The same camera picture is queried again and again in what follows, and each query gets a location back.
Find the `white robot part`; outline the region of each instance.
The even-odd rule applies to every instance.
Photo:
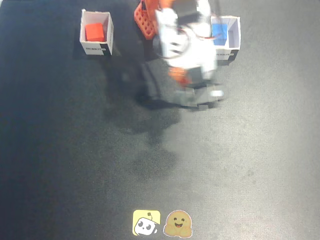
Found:
[[[208,0],[197,1],[198,22],[180,26],[174,10],[156,10],[158,33],[163,59],[171,67],[193,69],[201,67],[203,79],[210,79],[217,69],[216,48],[211,37],[211,8]]]

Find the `box with red cube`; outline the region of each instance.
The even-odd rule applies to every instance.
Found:
[[[110,12],[82,10],[80,43],[87,55],[112,55],[114,24]]]

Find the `logo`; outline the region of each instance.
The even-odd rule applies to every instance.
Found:
[[[218,56],[234,56],[234,53],[217,53]]]
[[[157,210],[135,210],[133,212],[132,233],[135,236],[156,234],[161,215]]]
[[[86,47],[85,49],[87,49],[87,50],[102,50],[102,51],[106,51],[105,48],[95,48],[95,47]]]
[[[168,237],[187,239],[192,236],[192,220],[188,213],[182,210],[171,212],[166,218],[163,233]]]

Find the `orange bracket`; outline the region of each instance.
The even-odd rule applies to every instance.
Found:
[[[156,35],[153,22],[149,19],[148,12],[142,9],[142,2],[139,3],[134,11],[134,21],[140,28],[145,39],[152,40]]]

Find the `blue cube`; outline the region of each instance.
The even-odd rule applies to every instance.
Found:
[[[224,46],[227,42],[227,34],[228,34],[228,25],[227,24],[212,24],[212,36],[217,36],[215,40],[213,40],[214,45]]]

